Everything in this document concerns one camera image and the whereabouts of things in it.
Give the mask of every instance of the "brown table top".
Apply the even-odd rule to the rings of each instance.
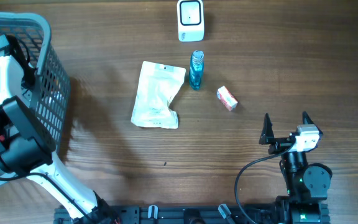
[[[112,205],[235,204],[234,179],[267,155],[265,113],[287,136],[307,111],[324,131],[308,161],[332,168],[332,223],[358,223],[358,1],[205,1],[205,38],[181,43],[176,2],[8,4],[52,27],[71,80],[60,157]],[[188,70],[205,53],[202,88],[185,84],[171,108],[178,129],[131,123],[143,61]],[[216,98],[226,85],[239,106]],[[247,170],[242,202],[272,202],[286,188],[278,159]],[[51,223],[59,203],[29,180],[0,187],[0,223]]]

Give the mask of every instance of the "wood grain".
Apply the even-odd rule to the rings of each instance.
[[[60,157],[111,204],[234,204],[234,179],[267,155],[265,113],[277,136],[306,110],[324,131],[309,162],[332,168],[332,223],[358,223],[358,1],[205,1],[204,41],[177,39],[176,2],[0,5],[36,12],[71,77]],[[130,119],[144,60],[188,68],[205,52],[200,91],[185,83],[171,108],[176,130]],[[216,98],[226,85],[234,112]],[[243,202],[285,195],[278,160],[251,167]],[[58,202],[28,180],[0,187],[0,223],[51,223]]]

